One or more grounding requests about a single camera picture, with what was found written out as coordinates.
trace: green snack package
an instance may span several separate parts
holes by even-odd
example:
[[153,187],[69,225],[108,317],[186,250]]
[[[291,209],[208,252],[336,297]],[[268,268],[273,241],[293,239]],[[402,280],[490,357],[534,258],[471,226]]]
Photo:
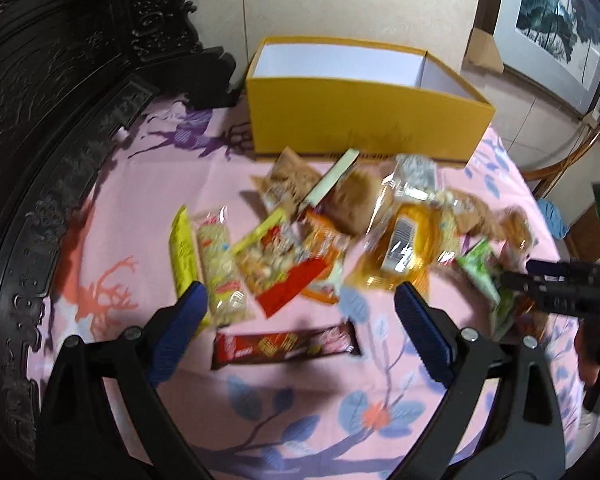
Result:
[[489,301],[490,335],[494,341],[499,341],[513,326],[516,297],[512,290],[496,285],[504,270],[502,265],[487,240],[480,241],[465,256],[458,256],[456,262]]
[[493,283],[493,278],[502,272],[502,266],[498,263],[496,255],[491,250],[487,240],[482,240],[464,256],[458,256],[456,262],[469,276],[485,298],[489,301],[491,308],[500,303],[500,294]]
[[498,292],[500,303],[489,313],[489,328],[494,341],[502,339],[515,323],[513,310],[516,306],[516,293],[504,287],[499,288]]

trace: cardboard packaging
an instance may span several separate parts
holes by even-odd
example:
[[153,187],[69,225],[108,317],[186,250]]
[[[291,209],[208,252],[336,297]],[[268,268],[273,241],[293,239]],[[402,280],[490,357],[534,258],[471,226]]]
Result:
[[381,158],[421,153],[466,162],[495,112],[426,50],[337,38],[266,38],[247,80],[256,155]]
[[474,30],[471,31],[471,38],[464,58],[475,66],[496,74],[504,72],[504,63],[493,35],[480,30],[480,28],[474,27]]

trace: barcode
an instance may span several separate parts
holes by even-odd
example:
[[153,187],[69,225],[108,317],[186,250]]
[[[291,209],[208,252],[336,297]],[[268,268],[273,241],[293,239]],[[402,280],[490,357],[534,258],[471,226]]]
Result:
[[413,260],[413,241],[416,237],[416,223],[401,217],[395,222],[389,248],[382,262],[382,270],[403,274],[409,269]]

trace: picture frame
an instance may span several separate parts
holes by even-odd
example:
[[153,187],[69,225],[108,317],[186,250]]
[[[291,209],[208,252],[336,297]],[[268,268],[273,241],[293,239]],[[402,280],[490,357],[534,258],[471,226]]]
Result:
[[599,0],[481,0],[476,25],[493,34],[509,71],[578,116],[593,110],[600,95]]

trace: blue cloth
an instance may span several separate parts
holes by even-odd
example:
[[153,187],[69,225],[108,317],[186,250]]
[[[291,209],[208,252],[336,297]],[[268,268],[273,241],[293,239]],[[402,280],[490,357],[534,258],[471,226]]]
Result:
[[542,216],[544,216],[544,221],[549,228],[549,232],[554,238],[562,240],[569,232],[569,226],[565,225],[562,221],[560,210],[553,202],[549,202],[544,198],[538,199],[538,207],[540,208]]

